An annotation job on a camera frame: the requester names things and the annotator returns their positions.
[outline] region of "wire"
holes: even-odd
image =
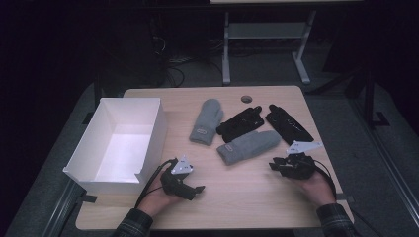
[[[377,236],[379,237],[384,236],[377,229],[375,229],[369,222],[367,222],[357,211],[355,211],[352,207],[349,207],[349,208],[358,218],[360,218],[368,227],[370,227],[370,229],[372,229],[376,233]]]
[[[179,59],[169,59],[169,62],[171,63],[182,63],[182,62],[188,62],[190,60],[194,60],[193,57],[183,57]]]
[[[325,165],[323,165],[320,161],[316,161],[316,160],[313,160],[314,162],[316,162],[316,163],[318,163],[318,164],[320,164],[321,166],[323,166],[323,168],[327,171],[327,174],[329,175],[329,177],[332,177],[331,175],[330,175],[330,172],[329,172],[329,170],[326,168],[326,166]]]
[[[217,45],[210,47],[209,50],[218,51],[219,49],[222,49],[224,45],[224,41],[222,39],[210,39],[209,42],[216,42]]]
[[[181,82],[179,82],[179,84],[176,84],[173,75],[170,72],[168,72],[168,75],[172,80],[171,83],[173,83],[173,84],[171,84],[172,87],[178,88],[178,87],[182,86],[182,84],[185,81],[185,73],[181,69],[178,69],[178,68],[175,68],[175,67],[168,67],[167,69],[172,69],[172,70],[178,71],[182,75]]]
[[[154,189],[154,190],[152,190],[152,191],[149,191],[149,192],[147,192],[147,194],[145,194],[145,195],[147,196],[147,195],[149,195],[150,193],[153,193],[154,191],[160,190],[161,188],[163,188],[163,186],[160,186],[160,187],[159,187],[159,188],[157,188],[157,189]]]
[[[136,208],[139,205],[139,203],[144,199],[144,197],[148,195],[148,189],[150,188],[153,181],[156,179],[157,175],[163,169],[163,167],[165,165],[171,163],[171,162],[172,162],[172,160],[165,161],[162,165],[157,167],[156,171],[154,171],[153,175],[148,180],[147,184],[145,185],[144,189],[142,190],[141,194],[139,195],[138,200],[136,201],[134,208]]]
[[[216,68],[216,70],[222,75],[222,71],[221,69],[218,67],[218,65],[216,65],[214,62],[209,61],[209,64],[211,64],[213,67]]]
[[[155,40],[161,40],[163,42],[163,45],[161,46],[162,48],[160,49],[160,52],[156,51],[156,53],[160,55],[160,53],[163,52],[164,49],[166,49],[166,40],[164,40],[164,38],[161,38],[161,37],[153,37],[153,38]]]

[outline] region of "plaid shirt sleeve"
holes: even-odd
[[[153,219],[146,213],[133,208],[118,226],[112,237],[145,237]]]
[[[342,205],[326,204],[320,206],[316,212],[325,236],[360,236]]]

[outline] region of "wooden table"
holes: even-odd
[[[244,104],[240,100],[242,96],[250,96],[253,101]],[[261,117],[264,118],[269,105],[275,104],[298,120],[315,141],[321,141],[299,87],[138,89],[126,91],[125,97],[161,98],[169,124],[161,163],[185,154],[194,166],[194,172],[185,179],[185,184],[206,186],[192,201],[184,200],[156,216],[152,229],[263,229],[320,225],[314,207],[300,190],[269,167],[273,157],[287,156],[289,146],[284,141],[258,157],[225,166],[215,150],[224,144],[219,135],[215,136],[212,146],[194,143],[188,138],[203,102],[216,98],[224,110],[222,121],[256,106],[262,106]],[[270,129],[272,127],[267,122],[258,128],[259,131]],[[337,193],[342,193],[325,148],[306,154],[329,169]],[[95,203],[83,203],[76,226],[84,230],[115,229],[136,200],[137,196],[98,195]],[[339,203],[353,219],[347,202],[339,200]]]

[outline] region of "gray glove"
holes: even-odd
[[[223,115],[224,112],[221,110],[221,104],[218,100],[206,100],[195,121],[189,139],[200,144],[211,145],[215,136],[215,129],[219,126]]]
[[[216,151],[226,165],[232,165],[241,160],[258,156],[277,146],[280,141],[280,135],[274,130],[261,132],[253,130],[219,146]]]

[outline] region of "person's left hand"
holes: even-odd
[[[164,193],[163,188],[161,188],[162,185],[160,182],[160,177],[162,173],[163,171],[160,172],[160,174],[158,174],[158,176],[154,179],[153,183],[151,183],[151,186],[148,189],[148,191],[152,192],[145,196],[137,207],[137,209],[142,210],[151,217],[160,213],[167,206],[182,200],[181,197],[169,196]]]

